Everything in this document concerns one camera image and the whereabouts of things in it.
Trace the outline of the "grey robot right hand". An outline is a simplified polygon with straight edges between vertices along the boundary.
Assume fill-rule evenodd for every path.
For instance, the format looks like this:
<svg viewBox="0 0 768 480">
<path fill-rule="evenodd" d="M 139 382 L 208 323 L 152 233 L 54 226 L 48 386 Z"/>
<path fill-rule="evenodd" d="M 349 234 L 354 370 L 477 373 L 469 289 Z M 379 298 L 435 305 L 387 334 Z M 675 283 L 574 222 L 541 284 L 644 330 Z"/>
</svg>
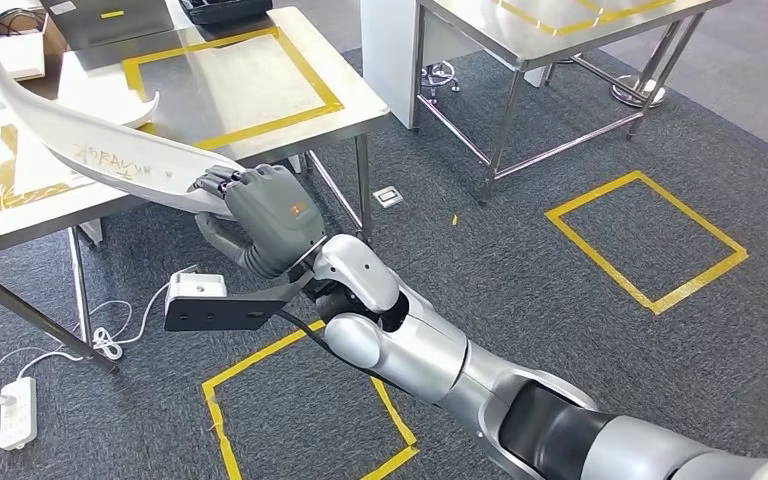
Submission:
<svg viewBox="0 0 768 480">
<path fill-rule="evenodd" d="M 215 215 L 199 212 L 196 223 L 205 240 L 262 277 L 275 278 L 290 270 L 326 238 L 318 207 L 294 174 L 281 165 L 245 170 L 216 165 L 198 177 L 192 188 L 222 200 L 249 238 L 247 242 L 234 239 Z"/>
</svg>

